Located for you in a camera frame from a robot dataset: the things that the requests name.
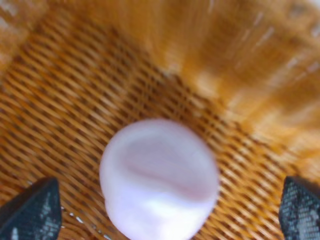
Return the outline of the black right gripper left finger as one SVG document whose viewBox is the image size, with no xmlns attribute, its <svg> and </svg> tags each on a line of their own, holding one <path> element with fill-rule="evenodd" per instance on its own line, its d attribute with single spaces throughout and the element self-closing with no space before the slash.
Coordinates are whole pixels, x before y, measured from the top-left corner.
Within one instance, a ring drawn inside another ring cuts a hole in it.
<svg viewBox="0 0 320 240">
<path fill-rule="evenodd" d="M 2 240 L 56 240 L 62 226 L 59 182 L 44 177 L 0 207 Z"/>
</svg>

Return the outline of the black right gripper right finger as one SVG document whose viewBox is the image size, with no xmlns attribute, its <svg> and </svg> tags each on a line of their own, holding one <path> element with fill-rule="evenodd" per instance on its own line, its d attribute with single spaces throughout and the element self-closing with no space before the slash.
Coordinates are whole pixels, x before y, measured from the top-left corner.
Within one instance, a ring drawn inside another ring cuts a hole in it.
<svg viewBox="0 0 320 240">
<path fill-rule="evenodd" d="M 284 180 L 278 219 L 286 240 L 320 238 L 320 186 L 299 176 Z"/>
</svg>

